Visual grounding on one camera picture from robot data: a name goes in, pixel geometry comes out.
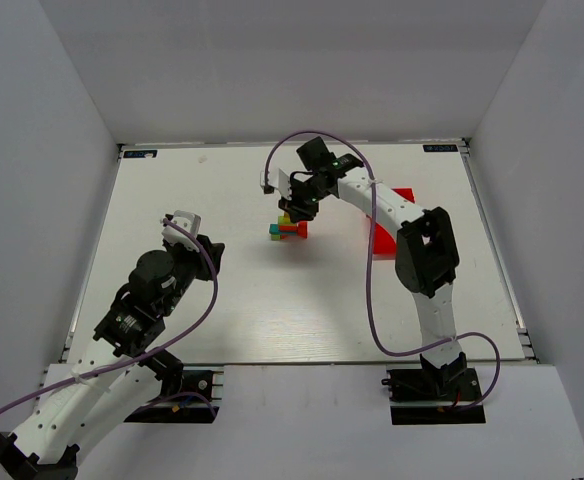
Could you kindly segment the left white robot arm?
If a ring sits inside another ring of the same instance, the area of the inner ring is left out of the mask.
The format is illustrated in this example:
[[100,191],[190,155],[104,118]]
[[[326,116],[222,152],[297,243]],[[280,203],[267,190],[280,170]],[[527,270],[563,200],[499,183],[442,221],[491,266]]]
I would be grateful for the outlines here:
[[196,280],[216,283],[225,246],[167,230],[116,292],[68,376],[23,423],[0,432],[0,465],[13,479],[73,479],[80,460],[143,405],[210,401],[194,373],[155,346],[165,320]]

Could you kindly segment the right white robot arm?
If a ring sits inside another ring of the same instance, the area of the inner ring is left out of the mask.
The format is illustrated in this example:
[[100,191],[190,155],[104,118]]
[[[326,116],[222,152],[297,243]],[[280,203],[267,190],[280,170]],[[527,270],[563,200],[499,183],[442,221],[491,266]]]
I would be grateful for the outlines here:
[[297,149],[303,172],[265,168],[261,187],[280,194],[278,206],[294,223],[313,220],[320,201],[333,196],[369,217],[370,243],[377,227],[394,235],[395,272],[413,296],[420,325],[422,345],[414,353],[429,390],[443,395],[467,368],[452,306],[460,258],[450,216],[441,207],[428,210],[406,200],[374,176],[359,150],[337,156],[324,138],[317,132]]

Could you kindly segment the small red cube block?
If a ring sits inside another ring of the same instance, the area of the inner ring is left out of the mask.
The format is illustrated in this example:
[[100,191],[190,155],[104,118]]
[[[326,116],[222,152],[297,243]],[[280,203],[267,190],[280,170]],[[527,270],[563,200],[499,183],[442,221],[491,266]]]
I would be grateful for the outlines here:
[[303,238],[308,236],[308,226],[306,221],[299,222],[296,228],[297,235]]

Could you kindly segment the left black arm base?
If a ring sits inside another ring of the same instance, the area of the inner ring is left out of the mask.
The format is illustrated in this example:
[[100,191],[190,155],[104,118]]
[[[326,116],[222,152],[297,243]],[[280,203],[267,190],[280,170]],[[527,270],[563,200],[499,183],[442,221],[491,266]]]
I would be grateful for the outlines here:
[[124,422],[212,424],[221,407],[223,385],[222,366],[187,366],[178,391],[151,400],[130,414]]

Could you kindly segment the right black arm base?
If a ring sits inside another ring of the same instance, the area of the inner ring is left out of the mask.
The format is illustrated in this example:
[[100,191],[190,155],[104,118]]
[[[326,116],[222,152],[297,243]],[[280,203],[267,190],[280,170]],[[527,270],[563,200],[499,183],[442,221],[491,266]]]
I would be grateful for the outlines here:
[[437,393],[425,373],[415,368],[392,369],[381,379],[389,393],[391,422],[394,426],[479,425],[486,423],[482,405],[471,408],[482,391],[474,368],[453,380]]

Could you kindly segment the teal long wood block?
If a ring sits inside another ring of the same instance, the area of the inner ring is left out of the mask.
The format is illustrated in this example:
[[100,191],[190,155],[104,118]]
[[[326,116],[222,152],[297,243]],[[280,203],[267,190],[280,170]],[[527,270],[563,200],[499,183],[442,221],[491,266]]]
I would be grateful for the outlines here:
[[279,225],[278,224],[271,224],[270,225],[270,228],[269,228],[269,234],[270,235],[271,234],[279,234],[280,232],[282,232],[282,231],[279,230]]

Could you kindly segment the red arch wood block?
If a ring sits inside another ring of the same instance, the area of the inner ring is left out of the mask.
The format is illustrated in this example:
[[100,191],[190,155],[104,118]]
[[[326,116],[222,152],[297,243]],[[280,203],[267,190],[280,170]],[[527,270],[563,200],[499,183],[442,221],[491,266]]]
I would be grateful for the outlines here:
[[285,240],[285,239],[302,239],[305,240],[307,238],[306,234],[299,234],[298,232],[280,232],[276,235],[278,240]]

